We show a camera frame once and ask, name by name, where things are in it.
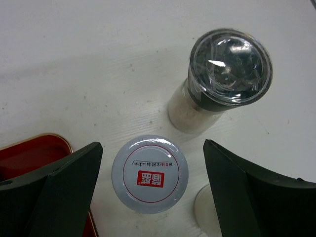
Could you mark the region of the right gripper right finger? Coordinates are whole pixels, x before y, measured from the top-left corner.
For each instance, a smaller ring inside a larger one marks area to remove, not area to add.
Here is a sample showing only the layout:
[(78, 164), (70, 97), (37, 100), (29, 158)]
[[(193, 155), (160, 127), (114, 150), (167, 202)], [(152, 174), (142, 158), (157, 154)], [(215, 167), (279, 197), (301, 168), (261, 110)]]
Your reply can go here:
[(314, 237), (316, 185), (243, 159), (213, 140), (205, 166), (224, 237)]

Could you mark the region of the white lid condiment jar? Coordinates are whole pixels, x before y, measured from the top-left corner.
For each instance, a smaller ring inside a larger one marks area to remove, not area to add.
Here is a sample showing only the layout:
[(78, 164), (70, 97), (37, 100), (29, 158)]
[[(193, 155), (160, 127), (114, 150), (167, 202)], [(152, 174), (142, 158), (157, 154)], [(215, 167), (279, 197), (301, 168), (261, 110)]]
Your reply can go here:
[(184, 154), (172, 141), (158, 135), (142, 135), (118, 151), (111, 178), (124, 205), (138, 213), (156, 214), (181, 199), (189, 169)]

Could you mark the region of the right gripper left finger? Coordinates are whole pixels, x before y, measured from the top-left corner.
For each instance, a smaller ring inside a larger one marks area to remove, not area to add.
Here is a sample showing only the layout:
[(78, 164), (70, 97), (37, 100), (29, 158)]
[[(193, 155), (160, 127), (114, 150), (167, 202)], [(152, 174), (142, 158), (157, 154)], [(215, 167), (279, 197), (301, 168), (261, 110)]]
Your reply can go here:
[(2, 237), (80, 237), (103, 148), (92, 142), (34, 171), (0, 183)]

